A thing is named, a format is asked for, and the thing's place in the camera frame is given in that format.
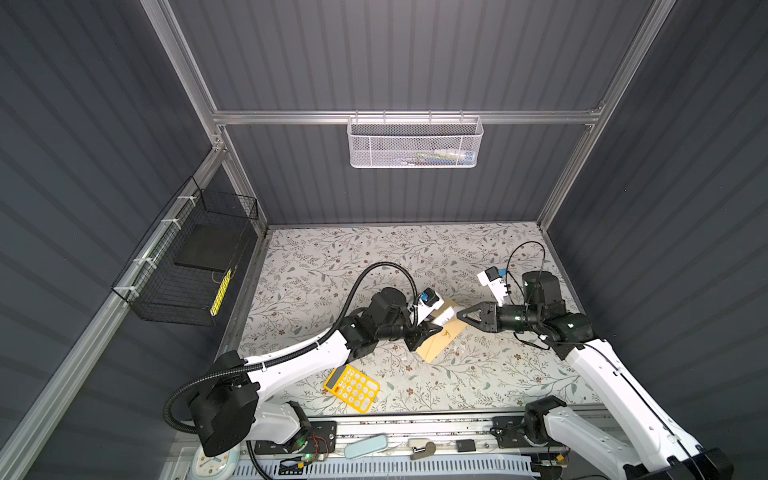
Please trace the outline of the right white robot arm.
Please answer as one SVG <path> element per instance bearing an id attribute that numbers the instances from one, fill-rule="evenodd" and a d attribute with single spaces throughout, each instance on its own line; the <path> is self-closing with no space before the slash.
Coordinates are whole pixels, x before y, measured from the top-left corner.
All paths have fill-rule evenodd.
<path id="1" fill-rule="evenodd" d="M 588 317 L 568 311 L 560 283 L 547 271 L 522 276 L 523 302 L 513 304 L 504 274 L 478 275 L 494 298 L 457 313 L 485 333 L 533 333 L 598 395 L 627 439 L 621 441 L 550 395 L 530 402 L 516 430 L 531 445 L 562 444 L 608 479 L 730 479 L 734 465 L 719 448 L 706 449 L 668 415 L 635 379 Z"/>

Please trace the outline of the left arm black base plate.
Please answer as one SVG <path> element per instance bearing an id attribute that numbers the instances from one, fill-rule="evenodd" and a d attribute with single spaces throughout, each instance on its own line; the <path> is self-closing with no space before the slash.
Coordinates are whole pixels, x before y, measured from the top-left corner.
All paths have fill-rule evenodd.
<path id="1" fill-rule="evenodd" d="M 336 421 L 310 422 L 306 431 L 300 431 L 301 436 L 296 442 L 279 445 L 270 441 L 254 441 L 253 448 L 258 455 L 289 455 L 289 454 L 329 454 L 336 449 Z"/>

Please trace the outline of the light blue eraser case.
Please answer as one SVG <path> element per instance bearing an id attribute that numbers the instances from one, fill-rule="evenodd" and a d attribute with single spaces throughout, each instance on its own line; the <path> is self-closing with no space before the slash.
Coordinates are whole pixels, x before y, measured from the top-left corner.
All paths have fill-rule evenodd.
<path id="1" fill-rule="evenodd" d="M 388 448 L 386 435 L 371 436 L 345 446 L 344 457 L 352 460 L 385 451 Z"/>

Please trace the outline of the manila paper envelope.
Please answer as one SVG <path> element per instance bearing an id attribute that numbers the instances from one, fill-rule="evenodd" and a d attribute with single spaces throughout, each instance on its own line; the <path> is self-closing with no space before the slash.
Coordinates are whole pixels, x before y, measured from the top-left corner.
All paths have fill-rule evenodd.
<path id="1" fill-rule="evenodd" d="M 457 319 L 457 312 L 462 310 L 452 299 L 446 299 L 444 306 L 452 306 L 455 308 L 455 317 L 445 324 L 443 330 L 426 340 L 420 348 L 416 350 L 416 354 L 420 356 L 425 362 L 432 363 L 441 352 L 443 352 L 459 335 L 468 327 L 467 324 Z"/>

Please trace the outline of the small black square block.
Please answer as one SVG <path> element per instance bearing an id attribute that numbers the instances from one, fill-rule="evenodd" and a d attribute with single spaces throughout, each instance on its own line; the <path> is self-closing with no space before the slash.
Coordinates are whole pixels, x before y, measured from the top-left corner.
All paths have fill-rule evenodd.
<path id="1" fill-rule="evenodd" d="M 470 453 L 476 452 L 476 442 L 473 439 L 458 439 L 455 442 L 456 451 L 458 453 Z"/>

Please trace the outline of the white analog clock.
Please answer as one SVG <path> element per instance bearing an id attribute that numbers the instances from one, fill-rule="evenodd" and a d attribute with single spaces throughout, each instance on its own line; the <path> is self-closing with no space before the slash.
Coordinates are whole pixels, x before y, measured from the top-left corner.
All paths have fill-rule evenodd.
<path id="1" fill-rule="evenodd" d="M 230 479 L 240 462 L 240 449 L 235 447 L 219 455 L 209 456 L 199 448 L 192 460 L 189 479 L 225 480 Z"/>

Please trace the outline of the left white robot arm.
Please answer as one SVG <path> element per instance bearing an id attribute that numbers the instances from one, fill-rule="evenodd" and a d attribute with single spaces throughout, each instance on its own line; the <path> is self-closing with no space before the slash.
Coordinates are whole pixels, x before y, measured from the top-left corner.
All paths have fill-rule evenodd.
<path id="1" fill-rule="evenodd" d="M 297 402 L 278 403 L 274 395 L 369 355 L 382 340 L 402 340 L 417 350 L 441 331 L 431 318 L 443 305 L 431 288 L 409 304 L 401 291 L 386 287 L 368 306 L 293 347 L 265 356 L 220 356 L 211 369 L 221 377 L 195 386 L 188 402 L 203 453 L 218 456 L 247 441 L 268 442 L 285 453 L 303 449 L 313 433 L 311 422 Z"/>

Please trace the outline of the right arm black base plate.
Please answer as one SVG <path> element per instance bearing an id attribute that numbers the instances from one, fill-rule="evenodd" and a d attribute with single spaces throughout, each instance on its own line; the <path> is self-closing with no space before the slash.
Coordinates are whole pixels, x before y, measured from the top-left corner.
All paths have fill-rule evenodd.
<path id="1" fill-rule="evenodd" d="M 500 448 L 544 448 L 569 450 L 569 447 L 536 430 L 526 414 L 500 415 L 492 418 L 489 430 Z"/>

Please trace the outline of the white glue stick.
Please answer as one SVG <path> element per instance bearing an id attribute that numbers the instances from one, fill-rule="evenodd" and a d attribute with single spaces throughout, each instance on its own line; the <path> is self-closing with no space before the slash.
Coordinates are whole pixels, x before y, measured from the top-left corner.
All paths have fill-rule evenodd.
<path id="1" fill-rule="evenodd" d="M 452 306 L 443 306 L 431 313 L 431 322 L 438 326 L 444 326 L 455 317 L 455 308 Z"/>

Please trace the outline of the pens in white basket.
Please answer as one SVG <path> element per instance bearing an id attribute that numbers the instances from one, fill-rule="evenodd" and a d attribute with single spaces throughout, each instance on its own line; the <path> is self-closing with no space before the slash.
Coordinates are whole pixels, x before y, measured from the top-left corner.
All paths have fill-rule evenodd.
<path id="1" fill-rule="evenodd" d="M 409 156 L 397 158 L 398 165 L 414 167 L 473 168 L 476 152 L 463 149 L 437 149 L 432 151 L 412 152 Z"/>

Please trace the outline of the small metal latch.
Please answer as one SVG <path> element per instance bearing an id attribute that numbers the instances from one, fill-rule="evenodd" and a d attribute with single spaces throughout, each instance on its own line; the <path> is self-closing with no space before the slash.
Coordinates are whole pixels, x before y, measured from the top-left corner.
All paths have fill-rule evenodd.
<path id="1" fill-rule="evenodd" d="M 410 439 L 408 441 L 408 447 L 411 450 L 410 459 L 412 461 L 431 457 L 437 451 L 436 444 L 428 439 Z"/>

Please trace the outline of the yellow calculator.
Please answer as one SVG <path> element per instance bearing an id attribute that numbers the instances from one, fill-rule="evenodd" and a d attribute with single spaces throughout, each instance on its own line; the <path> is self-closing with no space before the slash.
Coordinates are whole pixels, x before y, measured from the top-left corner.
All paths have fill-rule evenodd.
<path id="1" fill-rule="evenodd" d="M 369 412 L 380 391 L 375 380 L 351 365 L 334 369 L 323 388 L 361 414 Z"/>

